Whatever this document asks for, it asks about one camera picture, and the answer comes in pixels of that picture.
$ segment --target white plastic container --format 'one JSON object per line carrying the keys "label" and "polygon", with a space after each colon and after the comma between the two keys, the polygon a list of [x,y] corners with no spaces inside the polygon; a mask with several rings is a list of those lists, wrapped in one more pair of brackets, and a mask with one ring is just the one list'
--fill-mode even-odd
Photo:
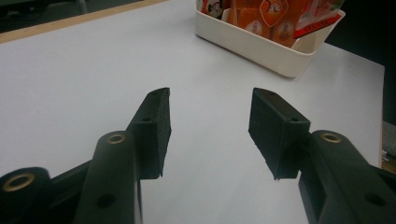
{"label": "white plastic container", "polygon": [[346,15],[340,10],[340,20],[331,26],[297,39],[289,49],[229,24],[226,22],[228,14],[229,10],[224,10],[222,21],[220,21],[196,10],[196,34],[285,77],[297,77],[305,72],[320,45]]}

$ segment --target white tabletop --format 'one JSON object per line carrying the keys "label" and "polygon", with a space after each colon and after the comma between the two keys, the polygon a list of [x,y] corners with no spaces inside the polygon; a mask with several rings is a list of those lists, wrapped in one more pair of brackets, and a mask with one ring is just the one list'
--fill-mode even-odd
{"label": "white tabletop", "polygon": [[284,78],[198,37],[194,13],[170,0],[0,45],[0,175],[90,160],[162,87],[173,131],[164,177],[142,182],[145,223],[307,223],[297,180],[274,181],[249,137],[254,87],[378,166],[382,65],[325,44],[305,74]]}

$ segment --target screw hole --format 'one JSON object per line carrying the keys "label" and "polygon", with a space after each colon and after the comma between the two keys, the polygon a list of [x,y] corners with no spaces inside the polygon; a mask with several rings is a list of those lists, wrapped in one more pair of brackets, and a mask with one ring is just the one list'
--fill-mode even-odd
{"label": "screw hole", "polygon": [[113,194],[104,194],[104,195],[100,196],[100,198],[96,202],[96,205],[99,208],[108,208],[116,200],[117,200],[117,198]]}
{"label": "screw hole", "polygon": [[339,138],[337,135],[332,134],[332,133],[324,133],[321,135],[321,138],[323,140],[326,140],[331,143],[340,143],[341,142],[341,138]]}
{"label": "screw hole", "polygon": [[374,193],[366,193],[364,195],[364,198],[366,199],[367,202],[373,203],[377,206],[385,206],[385,204],[387,204],[380,196]]}
{"label": "screw hole", "polygon": [[12,176],[4,185],[3,191],[12,192],[29,186],[35,180],[32,173],[24,173]]}
{"label": "screw hole", "polygon": [[120,142],[122,142],[123,140],[125,140],[125,135],[123,135],[123,134],[113,134],[113,135],[111,135],[108,139],[107,139],[107,142],[109,143],[109,144],[117,144],[117,143],[120,143]]}

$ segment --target orange packaging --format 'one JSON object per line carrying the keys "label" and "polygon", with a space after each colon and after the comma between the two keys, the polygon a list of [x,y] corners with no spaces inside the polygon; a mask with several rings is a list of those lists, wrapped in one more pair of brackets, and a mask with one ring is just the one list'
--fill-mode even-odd
{"label": "orange packaging", "polygon": [[278,44],[291,48],[296,39],[293,37],[297,22],[304,12],[306,0],[289,0],[289,10],[276,23],[272,40]]}
{"label": "orange packaging", "polygon": [[291,47],[307,0],[233,0],[229,23]]}

